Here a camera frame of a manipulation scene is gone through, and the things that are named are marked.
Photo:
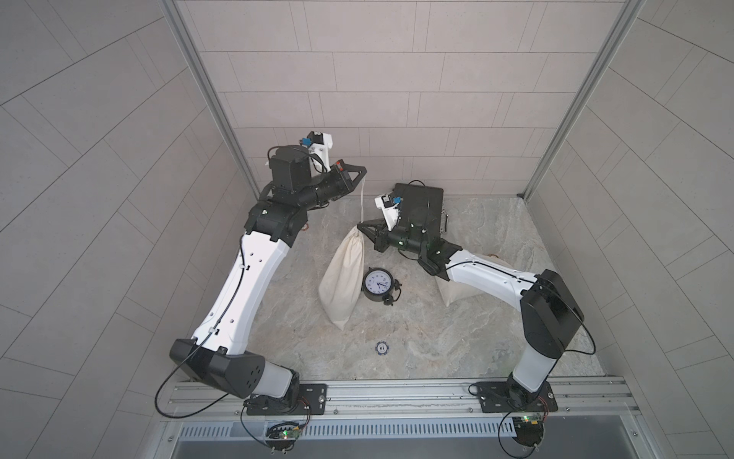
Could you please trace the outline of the white cloth soil bag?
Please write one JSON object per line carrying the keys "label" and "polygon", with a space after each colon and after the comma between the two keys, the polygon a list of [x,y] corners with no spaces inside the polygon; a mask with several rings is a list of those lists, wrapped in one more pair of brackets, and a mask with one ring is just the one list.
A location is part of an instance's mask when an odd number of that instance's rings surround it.
{"label": "white cloth soil bag", "polygon": [[343,331],[361,295],[365,245],[353,227],[340,243],[318,287],[318,296],[330,322]]}

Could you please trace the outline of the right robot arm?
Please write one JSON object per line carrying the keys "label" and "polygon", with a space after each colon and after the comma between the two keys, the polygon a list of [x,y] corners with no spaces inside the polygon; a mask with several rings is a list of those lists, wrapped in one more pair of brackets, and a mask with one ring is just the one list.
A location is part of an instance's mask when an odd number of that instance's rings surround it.
{"label": "right robot arm", "polygon": [[466,284],[517,309],[523,321],[526,348],[508,376],[502,396],[523,407],[539,394],[584,321],[580,307],[558,273],[526,273],[504,267],[415,225],[388,229],[386,223],[370,220],[359,223],[357,228],[378,252],[393,247],[416,254],[416,261],[428,275]]}

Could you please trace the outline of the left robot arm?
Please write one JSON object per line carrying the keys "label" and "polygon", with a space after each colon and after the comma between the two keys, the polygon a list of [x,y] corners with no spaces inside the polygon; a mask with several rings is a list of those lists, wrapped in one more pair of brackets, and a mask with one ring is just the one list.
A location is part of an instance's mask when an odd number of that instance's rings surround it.
{"label": "left robot arm", "polygon": [[191,379],[247,399],[296,403],[298,374],[248,351],[248,338],[273,275],[308,213],[351,192],[367,174],[342,160],[332,166],[312,148],[285,145],[269,158],[271,181],[248,213],[237,258],[210,312],[192,338],[179,339],[169,357]]}

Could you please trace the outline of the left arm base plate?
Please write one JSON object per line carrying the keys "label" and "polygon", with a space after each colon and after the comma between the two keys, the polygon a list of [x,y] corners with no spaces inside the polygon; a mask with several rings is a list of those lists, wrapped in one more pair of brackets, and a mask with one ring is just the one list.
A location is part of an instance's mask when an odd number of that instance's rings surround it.
{"label": "left arm base plate", "polygon": [[327,401],[327,384],[300,384],[291,388],[283,398],[265,395],[250,397],[246,401],[248,416],[305,416],[323,415]]}

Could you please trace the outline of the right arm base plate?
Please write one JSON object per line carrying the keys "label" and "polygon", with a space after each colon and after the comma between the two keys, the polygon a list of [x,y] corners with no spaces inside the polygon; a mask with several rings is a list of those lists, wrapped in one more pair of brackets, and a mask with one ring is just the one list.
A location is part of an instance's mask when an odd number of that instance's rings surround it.
{"label": "right arm base plate", "polygon": [[549,381],[543,382],[535,392],[511,380],[474,382],[468,387],[468,393],[479,400],[483,413],[558,411]]}

